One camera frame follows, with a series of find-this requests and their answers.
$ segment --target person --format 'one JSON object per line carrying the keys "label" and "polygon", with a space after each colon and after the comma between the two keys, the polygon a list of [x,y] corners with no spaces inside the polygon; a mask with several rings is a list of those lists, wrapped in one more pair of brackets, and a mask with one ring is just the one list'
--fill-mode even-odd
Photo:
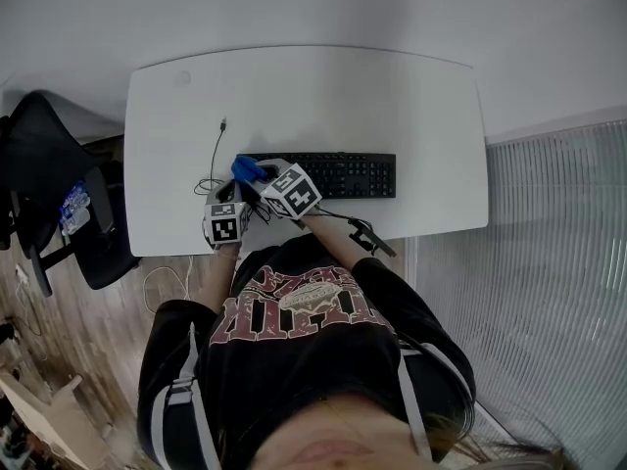
{"label": "person", "polygon": [[[473,421],[468,359],[339,219],[302,221],[311,234],[249,254],[236,273],[240,246],[222,246],[198,303],[159,307],[141,445],[171,469],[441,468]],[[541,462],[565,468],[557,453]]]}

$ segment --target hair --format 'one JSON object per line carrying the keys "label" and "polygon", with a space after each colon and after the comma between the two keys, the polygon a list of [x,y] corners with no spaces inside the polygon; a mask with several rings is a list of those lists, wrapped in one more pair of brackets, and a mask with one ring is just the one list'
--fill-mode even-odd
{"label": "hair", "polygon": [[429,445],[443,452],[453,451],[479,464],[520,456],[543,456],[555,469],[579,470],[579,465],[567,454],[558,440],[554,446],[541,446],[522,439],[516,439],[515,443],[479,442],[470,434],[460,439],[459,434],[462,430],[457,423],[441,416],[431,418],[435,419],[440,427],[429,431],[427,435]]}

